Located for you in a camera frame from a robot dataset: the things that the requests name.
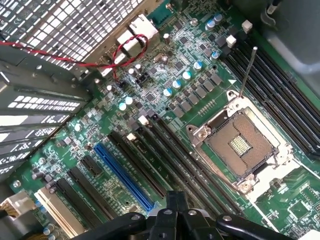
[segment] blue pcie slot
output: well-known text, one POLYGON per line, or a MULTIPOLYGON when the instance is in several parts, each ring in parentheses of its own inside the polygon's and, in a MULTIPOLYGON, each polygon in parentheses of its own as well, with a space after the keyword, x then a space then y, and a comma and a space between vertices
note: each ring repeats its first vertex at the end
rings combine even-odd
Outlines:
POLYGON ((93 149, 103 160, 103 162, 119 178, 123 185, 125 185, 125 187, 132 193, 141 206, 147 212, 151 211, 154 207, 154 203, 146 196, 142 189, 133 182, 131 177, 128 176, 126 171, 119 165, 117 160, 112 156, 107 148, 102 143, 98 143, 93 149))

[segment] perforated metal mesh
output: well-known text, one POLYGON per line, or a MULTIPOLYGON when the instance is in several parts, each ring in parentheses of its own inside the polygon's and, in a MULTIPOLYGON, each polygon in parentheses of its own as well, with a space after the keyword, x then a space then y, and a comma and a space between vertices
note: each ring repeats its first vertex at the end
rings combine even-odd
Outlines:
POLYGON ((81 61, 142 1, 0 0, 0 30, 7 41, 81 61))

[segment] red wire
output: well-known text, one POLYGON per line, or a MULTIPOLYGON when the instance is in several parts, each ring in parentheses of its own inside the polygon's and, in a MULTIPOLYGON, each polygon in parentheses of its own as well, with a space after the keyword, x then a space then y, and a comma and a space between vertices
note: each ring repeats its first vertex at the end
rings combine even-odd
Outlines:
POLYGON ((87 63, 87 62, 77 61, 71 57, 61 57, 56 54, 51 54, 46 51, 42 51, 42 50, 38 50, 35 48, 25 46, 25 45, 18 43, 18 42, 0 41, 0 45, 11 46, 13 48, 17 48, 17 49, 21 49, 21 50, 27 50, 28 52, 31 52, 34 54, 39 54, 42 56, 50 57, 50 58, 53 58, 53 59, 56 59, 56 60, 59 60, 62 62, 70 63, 70 64, 77 64, 81 67, 103 68, 103 69, 111 69, 112 68, 113 69, 113 76, 114 76, 115 80, 117 81, 118 77, 117 77, 117 73, 116 73, 116 68, 126 67, 126 66, 130 65, 131 63, 135 62, 137 59, 141 58, 148 49, 149 41, 148 41, 148 38, 143 34, 137 34, 137 35, 130 37, 127 41, 125 41, 123 44, 118 46, 117 50, 112 55, 112 62, 113 63, 109 64, 109 65, 108 64, 87 63), (126 62, 115 64, 114 62, 116 60, 118 52, 123 48, 124 45, 126 45, 127 43, 129 43, 130 41, 132 41, 134 39, 144 39, 145 40, 144 47, 143 47, 142 51, 137 56, 130 58, 126 62))

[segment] screw hole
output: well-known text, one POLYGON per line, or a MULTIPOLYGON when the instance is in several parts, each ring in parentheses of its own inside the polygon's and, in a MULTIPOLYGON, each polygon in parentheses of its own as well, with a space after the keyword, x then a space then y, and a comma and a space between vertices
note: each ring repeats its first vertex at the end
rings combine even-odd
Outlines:
POLYGON ((167 234, 165 232, 162 232, 159 234, 159 238, 165 239, 167 237, 167 234))

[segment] motherboard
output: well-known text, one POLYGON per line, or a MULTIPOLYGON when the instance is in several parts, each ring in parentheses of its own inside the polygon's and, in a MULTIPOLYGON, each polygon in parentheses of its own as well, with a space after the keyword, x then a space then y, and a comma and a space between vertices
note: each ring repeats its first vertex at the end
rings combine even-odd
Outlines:
POLYGON ((165 1, 146 17, 158 41, 118 82, 103 74, 11 188, 35 201, 43 226, 60 206, 72 222, 58 222, 64 238, 147 216, 169 190, 212 218, 238 214, 295 239, 320 230, 320 100, 235 7, 165 1))

